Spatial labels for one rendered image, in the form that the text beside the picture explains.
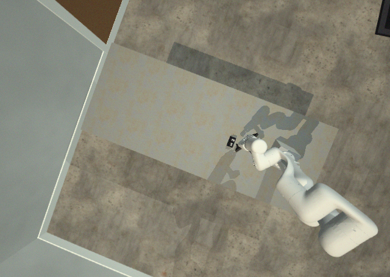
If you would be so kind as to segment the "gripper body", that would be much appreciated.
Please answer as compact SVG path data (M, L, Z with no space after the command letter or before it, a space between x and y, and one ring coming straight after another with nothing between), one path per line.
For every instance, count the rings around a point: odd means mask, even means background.
M243 151L248 151L248 150L245 148L245 146L244 146L244 142L245 142L246 139L248 139L249 137L256 138L254 135L249 134L249 135L247 135L246 137L244 137L240 142L238 142L238 146L239 146Z

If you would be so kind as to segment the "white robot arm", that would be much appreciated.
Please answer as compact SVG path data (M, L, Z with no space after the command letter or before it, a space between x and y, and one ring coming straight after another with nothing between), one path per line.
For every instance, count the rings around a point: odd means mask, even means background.
M277 190L302 222L320 225L318 238L329 255L340 257L378 233L377 225L339 193L320 182L313 185L291 153L276 147L267 149L260 138L249 137L244 146L258 171L274 164L280 167L283 174L276 183ZM342 211L340 215L336 209Z

